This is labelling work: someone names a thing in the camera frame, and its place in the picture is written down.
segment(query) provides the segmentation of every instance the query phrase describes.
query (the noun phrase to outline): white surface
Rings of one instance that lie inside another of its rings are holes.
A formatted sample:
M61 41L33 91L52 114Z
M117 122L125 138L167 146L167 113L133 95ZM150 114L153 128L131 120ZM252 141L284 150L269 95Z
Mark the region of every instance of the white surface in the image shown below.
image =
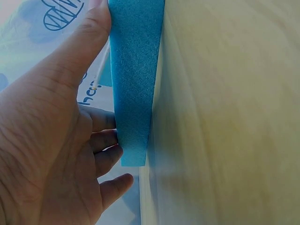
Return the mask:
M45 1L55 5L53 0ZM87 10L88 0L71 0L71 2L75 4L81 2L85 5L78 17L59 31L50 31L44 26L43 18L49 7L41 0L0 2L0 91L1 85L6 83L5 77L8 83L13 82L50 54L76 28ZM113 111L111 87L102 86L96 92L89 90L101 56L100 54L89 68L86 78L80 85L77 100L83 102L86 97L89 97L87 100L89 106ZM135 177L134 186L102 215L97 225L139 225L141 223L138 168L121 167L118 163L101 180L110 180L123 173L131 173Z

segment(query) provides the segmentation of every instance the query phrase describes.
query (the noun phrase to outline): beige panel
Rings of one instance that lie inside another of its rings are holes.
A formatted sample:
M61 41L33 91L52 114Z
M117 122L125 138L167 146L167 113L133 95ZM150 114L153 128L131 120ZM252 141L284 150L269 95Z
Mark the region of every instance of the beige panel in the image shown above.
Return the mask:
M145 225L300 224L300 1L166 0Z

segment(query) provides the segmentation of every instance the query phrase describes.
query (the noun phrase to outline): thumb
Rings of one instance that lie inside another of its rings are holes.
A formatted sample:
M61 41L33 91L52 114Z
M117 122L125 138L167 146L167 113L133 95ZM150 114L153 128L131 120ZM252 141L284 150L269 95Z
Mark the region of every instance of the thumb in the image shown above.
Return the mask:
M91 0L93 8L87 12L76 31L49 55L43 65L54 67L56 80L68 82L76 89L108 40L111 16L107 0Z

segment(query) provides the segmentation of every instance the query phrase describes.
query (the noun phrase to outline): skin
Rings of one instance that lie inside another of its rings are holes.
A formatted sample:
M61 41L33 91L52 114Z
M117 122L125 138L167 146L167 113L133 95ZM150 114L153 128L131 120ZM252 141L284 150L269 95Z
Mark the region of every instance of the skin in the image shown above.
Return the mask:
M76 101L111 27L107 0L91 7L61 47L0 93L0 224L95 224L133 183L130 174L98 183L123 153L114 114Z

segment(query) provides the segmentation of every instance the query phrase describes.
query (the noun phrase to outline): blue foam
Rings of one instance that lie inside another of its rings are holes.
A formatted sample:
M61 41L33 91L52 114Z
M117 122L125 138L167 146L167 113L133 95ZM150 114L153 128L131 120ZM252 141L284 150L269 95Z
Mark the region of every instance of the blue foam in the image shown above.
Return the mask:
M111 70L122 166L144 166L164 0L109 0Z

